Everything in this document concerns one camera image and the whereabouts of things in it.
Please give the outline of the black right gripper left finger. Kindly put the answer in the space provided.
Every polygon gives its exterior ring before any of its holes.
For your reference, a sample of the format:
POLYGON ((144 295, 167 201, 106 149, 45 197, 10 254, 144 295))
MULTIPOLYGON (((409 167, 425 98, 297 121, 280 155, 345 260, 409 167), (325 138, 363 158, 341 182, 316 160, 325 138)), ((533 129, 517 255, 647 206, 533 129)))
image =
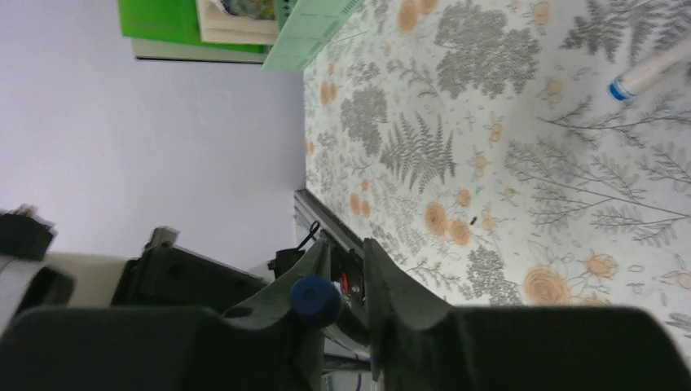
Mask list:
POLYGON ((4 390, 317 390, 321 331, 289 296, 326 275, 320 239, 286 274, 239 303, 229 318, 201 307, 39 306, 1 338, 4 390))

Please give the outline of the dark blue whiteboard marker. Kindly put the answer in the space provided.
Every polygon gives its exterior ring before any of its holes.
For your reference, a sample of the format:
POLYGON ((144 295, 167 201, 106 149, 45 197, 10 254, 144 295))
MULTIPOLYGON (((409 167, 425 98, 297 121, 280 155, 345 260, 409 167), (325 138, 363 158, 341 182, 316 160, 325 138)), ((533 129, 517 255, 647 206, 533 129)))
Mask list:
POLYGON ((316 328, 335 323, 342 307, 336 287, 318 275, 300 278, 290 290, 289 303, 304 323, 316 328))

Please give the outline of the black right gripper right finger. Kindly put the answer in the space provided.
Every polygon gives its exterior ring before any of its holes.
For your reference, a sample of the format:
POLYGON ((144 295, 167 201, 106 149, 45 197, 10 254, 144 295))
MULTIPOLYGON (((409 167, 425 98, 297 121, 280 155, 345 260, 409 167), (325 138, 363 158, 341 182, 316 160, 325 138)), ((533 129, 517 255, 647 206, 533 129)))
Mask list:
POLYGON ((662 326, 611 306, 453 306, 363 242, 380 390, 687 390, 662 326))

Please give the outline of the white sketch pad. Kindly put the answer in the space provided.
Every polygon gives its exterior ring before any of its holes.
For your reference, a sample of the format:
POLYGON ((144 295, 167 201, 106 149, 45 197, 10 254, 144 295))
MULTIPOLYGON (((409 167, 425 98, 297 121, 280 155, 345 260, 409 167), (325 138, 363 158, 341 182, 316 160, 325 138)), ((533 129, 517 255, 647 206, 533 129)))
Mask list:
POLYGON ((131 38, 130 44, 134 57, 139 60, 262 64, 267 57, 263 49, 259 53, 251 53, 139 38, 131 38))

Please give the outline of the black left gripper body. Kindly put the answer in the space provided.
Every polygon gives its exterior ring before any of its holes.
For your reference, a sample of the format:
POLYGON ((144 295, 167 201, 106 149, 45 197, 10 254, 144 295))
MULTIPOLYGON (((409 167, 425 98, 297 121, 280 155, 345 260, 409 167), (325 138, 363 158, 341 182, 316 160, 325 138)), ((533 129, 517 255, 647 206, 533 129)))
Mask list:
POLYGON ((134 258, 52 252, 52 223, 23 205, 1 212, 1 322, 37 306, 190 305, 219 313, 266 286, 255 275, 176 246, 159 226, 134 258))

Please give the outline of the green plastic folder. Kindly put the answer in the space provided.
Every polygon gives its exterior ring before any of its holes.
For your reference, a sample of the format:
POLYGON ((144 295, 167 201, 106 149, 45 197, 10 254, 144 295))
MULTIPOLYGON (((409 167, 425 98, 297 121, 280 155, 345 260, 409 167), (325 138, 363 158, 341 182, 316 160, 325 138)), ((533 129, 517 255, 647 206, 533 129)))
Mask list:
POLYGON ((194 0, 118 0, 122 35, 189 46, 266 54, 268 47, 203 42, 194 0))

